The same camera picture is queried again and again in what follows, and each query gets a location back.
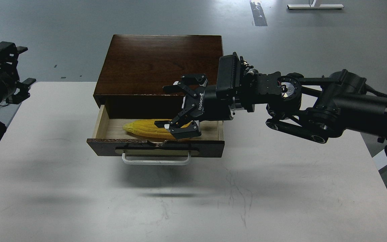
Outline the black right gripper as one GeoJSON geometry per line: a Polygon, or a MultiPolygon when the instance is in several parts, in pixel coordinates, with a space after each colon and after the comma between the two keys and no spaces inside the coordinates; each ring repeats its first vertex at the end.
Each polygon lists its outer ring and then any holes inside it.
{"type": "Polygon", "coordinates": [[[187,74],[182,75],[181,80],[174,84],[163,86],[166,94],[182,92],[192,98],[189,98],[188,106],[175,118],[155,121],[155,126],[166,129],[175,139],[187,139],[202,134],[199,124],[194,120],[232,120],[228,100],[217,98],[216,85],[207,84],[205,74],[187,74]]]}

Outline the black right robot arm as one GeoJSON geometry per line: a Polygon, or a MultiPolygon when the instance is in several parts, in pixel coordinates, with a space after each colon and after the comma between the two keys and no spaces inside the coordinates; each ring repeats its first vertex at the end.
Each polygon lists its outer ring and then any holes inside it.
{"type": "Polygon", "coordinates": [[[387,94],[378,92],[344,69],[330,77],[305,78],[298,73],[259,73],[235,52],[219,59],[217,84],[204,74],[183,75],[164,86],[167,93],[185,94],[182,110],[170,121],[155,121],[175,139],[201,135],[201,121],[232,120],[235,110],[254,112],[266,104],[266,125],[283,133],[325,144],[344,130],[387,140],[387,94]]]}

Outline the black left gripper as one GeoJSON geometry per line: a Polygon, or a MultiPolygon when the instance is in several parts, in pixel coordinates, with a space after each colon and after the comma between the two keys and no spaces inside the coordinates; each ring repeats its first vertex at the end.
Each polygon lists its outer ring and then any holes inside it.
{"type": "Polygon", "coordinates": [[[18,57],[28,51],[25,46],[16,46],[15,43],[0,42],[0,103],[18,105],[30,97],[31,86],[36,82],[35,78],[27,78],[19,82],[17,72],[18,57]]]}

